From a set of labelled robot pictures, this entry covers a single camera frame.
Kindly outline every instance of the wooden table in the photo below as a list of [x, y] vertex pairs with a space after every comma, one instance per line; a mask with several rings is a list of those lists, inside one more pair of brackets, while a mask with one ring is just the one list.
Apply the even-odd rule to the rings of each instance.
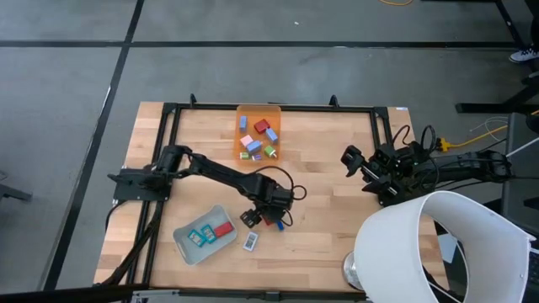
[[[162, 107], [163, 103], [141, 103], [125, 158], [127, 167], [142, 167], [151, 162]], [[402, 125], [410, 125], [406, 109], [388, 110], [393, 134]], [[182, 110], [176, 143], [223, 165], [249, 172], [253, 168], [239, 167], [234, 160], [236, 155], [231, 152], [235, 119], [233, 110]], [[384, 142], [382, 123], [379, 128]], [[169, 132], [164, 136], [164, 144], [168, 142]], [[356, 145], [367, 156], [374, 152], [368, 114], [282, 112], [280, 139], [280, 166], [291, 174], [296, 184], [308, 190], [307, 198], [292, 206], [294, 226], [279, 232], [276, 226], [262, 222], [253, 229], [259, 240], [254, 251], [248, 252], [243, 249], [248, 228], [239, 216], [253, 206], [249, 200], [235, 189], [208, 178], [191, 176], [175, 180], [164, 207], [151, 286], [355, 291], [343, 279], [342, 262], [353, 250], [362, 222], [379, 210], [380, 205], [375, 195], [361, 191], [365, 183], [360, 173], [352, 178], [344, 176], [346, 168], [339, 160], [349, 144]], [[288, 186], [288, 179], [279, 171], [264, 173]], [[189, 266], [174, 243], [173, 231], [215, 204], [223, 205], [231, 216], [238, 231], [237, 239], [202, 263]], [[95, 282], [109, 277], [131, 249], [140, 208], [141, 202], [128, 202], [112, 215]], [[435, 227], [428, 217], [421, 220], [419, 245], [424, 266], [447, 287]], [[143, 252], [136, 281], [141, 281], [145, 259]]]

